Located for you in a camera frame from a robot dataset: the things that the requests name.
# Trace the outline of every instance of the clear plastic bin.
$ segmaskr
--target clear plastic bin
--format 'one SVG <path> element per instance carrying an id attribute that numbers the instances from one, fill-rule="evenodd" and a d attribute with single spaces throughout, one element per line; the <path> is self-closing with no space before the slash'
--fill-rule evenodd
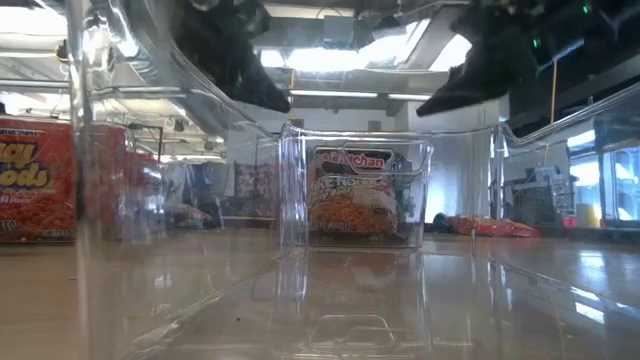
<path id="1" fill-rule="evenodd" d="M 637 356 L 635 295 L 597 281 L 601 250 L 556 241 L 636 236 L 612 204 L 637 161 L 612 159 L 637 132 L 608 114 L 637 86 L 524 139 L 497 116 L 276 135 L 178 48 L 181 2 L 68 3 L 82 359 Z M 384 208 L 370 232 L 314 212 L 346 172 L 386 193 L 361 201 Z"/>
<path id="2" fill-rule="evenodd" d="M 305 246 L 421 246 L 429 137 L 285 125 L 283 239 Z"/>

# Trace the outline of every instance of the red snack bag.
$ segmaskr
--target red snack bag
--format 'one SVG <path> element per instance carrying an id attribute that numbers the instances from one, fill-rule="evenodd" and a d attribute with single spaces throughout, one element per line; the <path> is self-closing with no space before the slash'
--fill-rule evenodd
<path id="1" fill-rule="evenodd" d="M 70 241 L 75 228 L 71 124 L 0 118 L 0 241 Z"/>
<path id="2" fill-rule="evenodd" d="M 538 229 L 508 219 L 457 215 L 448 217 L 447 221 L 457 233 L 463 235 L 471 235 L 475 230 L 479 236 L 540 237 Z"/>

